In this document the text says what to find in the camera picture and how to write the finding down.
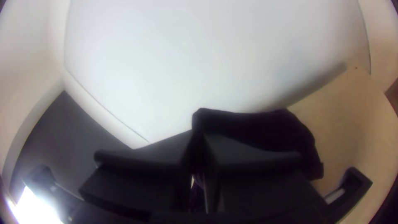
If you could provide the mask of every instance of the white ceiling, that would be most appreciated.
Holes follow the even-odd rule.
[[[65,66],[150,142],[190,129],[200,107],[256,112],[359,61],[356,0],[71,0]]]

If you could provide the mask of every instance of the wooden panel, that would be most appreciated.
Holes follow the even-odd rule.
[[[373,181],[343,223],[368,223],[398,172],[398,118],[365,71],[355,67],[289,108],[312,131],[325,177],[313,182],[321,195],[356,167]]]

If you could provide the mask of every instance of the black object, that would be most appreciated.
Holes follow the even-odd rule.
[[[192,127],[141,149],[98,151],[71,222],[105,210],[101,220],[117,223],[335,223],[371,185],[351,168],[344,194],[325,201],[309,183],[323,176],[315,140],[287,110],[200,109]],[[189,209],[191,175],[203,178],[206,213]]]
[[[398,223],[398,176],[370,224]]]

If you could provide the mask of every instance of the black cloth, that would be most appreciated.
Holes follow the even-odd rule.
[[[297,151],[302,156],[303,174],[309,180],[323,177],[323,164],[312,133],[287,109],[251,114],[201,108],[192,116],[192,130],[194,147],[201,147],[203,133],[216,133],[258,149]]]

